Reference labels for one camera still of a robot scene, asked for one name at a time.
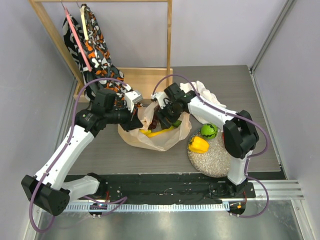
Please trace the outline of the yellow fake banana bunch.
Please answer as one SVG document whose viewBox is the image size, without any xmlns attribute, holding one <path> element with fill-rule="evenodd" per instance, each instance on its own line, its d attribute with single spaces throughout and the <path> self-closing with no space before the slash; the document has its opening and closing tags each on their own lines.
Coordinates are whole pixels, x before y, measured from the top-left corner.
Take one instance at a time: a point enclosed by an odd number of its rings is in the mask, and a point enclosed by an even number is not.
<svg viewBox="0 0 320 240">
<path fill-rule="evenodd" d="M 172 131 L 174 129 L 175 129 L 175 127 L 172 125 L 169 128 L 166 128 L 166 129 L 163 129 L 163 130 L 160 130 L 160 131 L 155 131 L 155 132 L 152 132 L 151 130 L 143 130 L 143 129 L 140 129 L 139 131 L 142 134 L 144 134 L 145 136 L 147 136 L 148 138 L 153 138 L 155 136 L 170 132 L 170 131 Z"/>
</svg>

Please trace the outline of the translucent plastic shopping bag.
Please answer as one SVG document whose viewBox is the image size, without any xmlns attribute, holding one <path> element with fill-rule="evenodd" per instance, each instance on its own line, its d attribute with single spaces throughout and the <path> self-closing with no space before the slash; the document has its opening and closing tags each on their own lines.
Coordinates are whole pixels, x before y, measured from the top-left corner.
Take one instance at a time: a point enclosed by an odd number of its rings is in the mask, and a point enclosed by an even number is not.
<svg viewBox="0 0 320 240">
<path fill-rule="evenodd" d="M 190 114 L 183 112 L 179 121 L 181 124 L 178 127 L 174 127 L 171 130 L 162 132 L 155 136 L 149 137 L 141 132 L 141 130 L 147 130 L 152 118 L 154 116 L 154 109 L 158 107 L 157 102 L 151 102 L 146 107 L 138 108 L 138 119 L 142 122 L 143 127 L 134 129 L 131 131 L 125 131 L 119 125 L 117 127 L 118 134 L 120 137 L 128 144 L 137 148 L 144 148 L 149 150 L 155 150 L 164 152 L 172 148 L 179 141 L 187 138 L 192 129 L 192 124 L 190 122 Z"/>
</svg>

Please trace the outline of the yellow fake bell pepper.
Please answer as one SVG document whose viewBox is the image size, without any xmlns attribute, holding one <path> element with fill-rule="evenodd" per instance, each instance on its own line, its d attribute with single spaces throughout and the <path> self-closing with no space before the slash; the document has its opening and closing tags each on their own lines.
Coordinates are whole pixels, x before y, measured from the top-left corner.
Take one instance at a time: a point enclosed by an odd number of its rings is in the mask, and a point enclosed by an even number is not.
<svg viewBox="0 0 320 240">
<path fill-rule="evenodd" d="M 203 154 L 209 150 L 209 147 L 210 145 L 205 139 L 194 136 L 189 142 L 188 150 L 194 153 Z"/>
</svg>

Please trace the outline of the green fake watermelon ball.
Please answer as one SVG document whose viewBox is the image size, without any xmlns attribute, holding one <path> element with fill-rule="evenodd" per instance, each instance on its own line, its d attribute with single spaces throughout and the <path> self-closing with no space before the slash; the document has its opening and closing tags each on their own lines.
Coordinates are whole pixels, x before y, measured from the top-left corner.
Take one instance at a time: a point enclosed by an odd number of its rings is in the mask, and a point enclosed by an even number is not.
<svg viewBox="0 0 320 240">
<path fill-rule="evenodd" d="M 200 134 L 208 140 L 214 139 L 218 134 L 218 127 L 212 123 L 206 123 L 200 129 Z"/>
</svg>

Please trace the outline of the green fake mango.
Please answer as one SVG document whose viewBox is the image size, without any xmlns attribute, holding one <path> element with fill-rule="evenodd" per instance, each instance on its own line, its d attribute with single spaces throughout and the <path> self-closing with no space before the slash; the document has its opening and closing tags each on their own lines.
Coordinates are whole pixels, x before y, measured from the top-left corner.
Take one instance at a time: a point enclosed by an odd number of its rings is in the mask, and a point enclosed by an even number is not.
<svg viewBox="0 0 320 240">
<path fill-rule="evenodd" d="M 173 127 L 178 128 L 181 125 L 182 121 L 181 120 L 177 120 L 176 122 L 174 122 L 172 124 Z"/>
</svg>

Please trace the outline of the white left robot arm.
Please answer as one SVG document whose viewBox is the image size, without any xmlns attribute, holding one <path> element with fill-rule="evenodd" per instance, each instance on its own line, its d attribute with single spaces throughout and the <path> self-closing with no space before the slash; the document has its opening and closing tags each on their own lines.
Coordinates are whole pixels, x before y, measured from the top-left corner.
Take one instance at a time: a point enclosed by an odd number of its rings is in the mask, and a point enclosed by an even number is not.
<svg viewBox="0 0 320 240">
<path fill-rule="evenodd" d="M 131 90 L 119 103 L 116 97 L 111 89 L 99 90 L 91 108 L 75 115 L 67 136 L 49 161 L 34 176 L 26 175 L 22 179 L 22 188 L 32 204 L 58 216 L 69 202 L 85 196 L 100 200 L 106 195 L 106 180 L 95 173 L 70 182 L 65 182 L 65 178 L 81 152 L 106 125 L 120 125 L 126 131 L 143 126 L 136 106 L 142 95 Z"/>
</svg>

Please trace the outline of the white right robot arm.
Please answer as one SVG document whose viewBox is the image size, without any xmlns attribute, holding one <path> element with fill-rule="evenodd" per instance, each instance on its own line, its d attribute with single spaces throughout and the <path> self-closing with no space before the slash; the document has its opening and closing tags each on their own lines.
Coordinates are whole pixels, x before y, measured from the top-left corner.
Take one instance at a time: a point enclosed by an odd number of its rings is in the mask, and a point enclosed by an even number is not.
<svg viewBox="0 0 320 240">
<path fill-rule="evenodd" d="M 177 83 L 173 83 L 164 91 L 153 91 L 151 99 L 160 106 L 160 121 L 166 127 L 186 112 L 199 116 L 212 123 L 223 132 L 224 147 L 230 155 L 230 169 L 226 184 L 226 193 L 233 198 L 244 191 L 246 181 L 246 159 L 253 152 L 259 141 L 259 135 L 251 119 L 251 115 L 242 110 L 235 112 L 209 103 L 193 87 L 184 92 Z"/>
</svg>

